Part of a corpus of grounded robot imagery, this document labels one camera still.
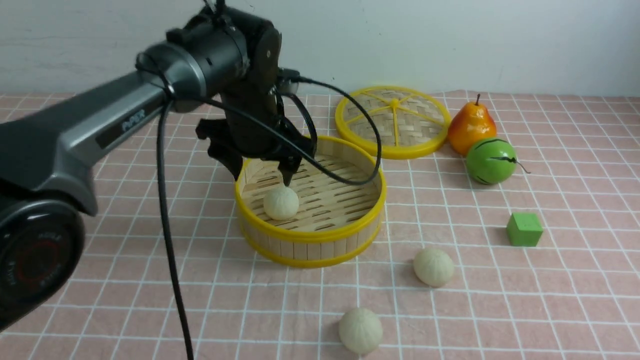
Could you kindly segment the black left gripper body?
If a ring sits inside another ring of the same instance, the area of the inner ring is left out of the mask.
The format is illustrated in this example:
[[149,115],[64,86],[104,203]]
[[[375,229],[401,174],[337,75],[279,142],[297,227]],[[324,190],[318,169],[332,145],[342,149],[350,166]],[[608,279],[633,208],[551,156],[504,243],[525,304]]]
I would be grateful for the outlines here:
[[[279,56],[282,35],[272,21],[250,14],[234,7],[226,7],[223,12],[231,25],[242,32],[246,41],[248,68],[245,76],[228,85],[221,92],[224,104],[239,109],[266,126],[281,130],[279,121],[283,111],[277,107],[272,88],[277,84]],[[298,153],[284,146],[278,137],[244,116],[226,111],[226,122],[230,135],[243,157],[269,158],[279,149],[287,157],[297,157]]]

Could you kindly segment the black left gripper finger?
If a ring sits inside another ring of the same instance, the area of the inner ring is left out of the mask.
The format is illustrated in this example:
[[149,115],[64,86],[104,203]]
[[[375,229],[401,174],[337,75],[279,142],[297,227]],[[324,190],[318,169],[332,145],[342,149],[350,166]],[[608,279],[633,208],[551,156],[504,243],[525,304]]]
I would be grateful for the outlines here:
[[296,150],[278,150],[276,161],[278,170],[282,175],[282,182],[285,187],[290,187],[291,180],[300,168],[303,157]]
[[210,137],[208,156],[224,166],[237,182],[243,168],[242,153],[229,138]]

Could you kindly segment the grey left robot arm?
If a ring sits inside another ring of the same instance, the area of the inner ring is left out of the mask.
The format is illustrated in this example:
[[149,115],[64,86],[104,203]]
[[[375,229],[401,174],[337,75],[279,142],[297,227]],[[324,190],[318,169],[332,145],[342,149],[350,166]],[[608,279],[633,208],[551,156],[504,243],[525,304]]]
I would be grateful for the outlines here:
[[285,119],[278,95],[298,75],[279,66],[282,35],[268,19],[204,6],[137,56],[135,71],[0,127],[1,329],[45,303],[82,256],[82,214],[98,212],[93,167],[166,111],[221,96],[224,118],[201,119],[208,155],[237,179],[245,158],[279,163],[290,182],[317,141]]

